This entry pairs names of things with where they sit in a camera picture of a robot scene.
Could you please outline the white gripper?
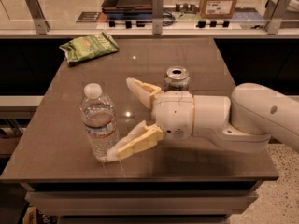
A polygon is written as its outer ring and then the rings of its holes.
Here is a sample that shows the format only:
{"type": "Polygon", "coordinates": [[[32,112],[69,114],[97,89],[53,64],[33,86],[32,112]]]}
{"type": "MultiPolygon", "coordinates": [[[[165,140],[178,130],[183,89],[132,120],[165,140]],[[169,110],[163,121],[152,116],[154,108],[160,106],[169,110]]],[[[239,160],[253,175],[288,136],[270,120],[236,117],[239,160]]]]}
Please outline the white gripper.
{"type": "Polygon", "coordinates": [[[156,124],[137,124],[107,152],[107,161],[120,161],[155,147],[164,137],[184,140],[192,136],[193,96],[187,91],[167,91],[138,79],[126,78],[128,89],[147,109],[156,124]]]}

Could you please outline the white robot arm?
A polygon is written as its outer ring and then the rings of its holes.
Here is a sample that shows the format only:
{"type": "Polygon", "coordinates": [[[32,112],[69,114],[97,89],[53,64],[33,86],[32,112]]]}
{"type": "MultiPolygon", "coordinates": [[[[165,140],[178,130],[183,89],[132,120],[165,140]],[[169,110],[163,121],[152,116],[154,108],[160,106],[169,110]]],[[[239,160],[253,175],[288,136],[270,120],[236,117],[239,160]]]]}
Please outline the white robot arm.
{"type": "Polygon", "coordinates": [[[151,111],[152,125],[137,124],[107,152],[107,161],[124,160],[161,140],[202,137],[224,150],[255,153],[275,138],[299,151],[298,101],[255,83],[234,88],[229,97],[162,91],[153,84],[126,79],[128,89],[151,111]]]}

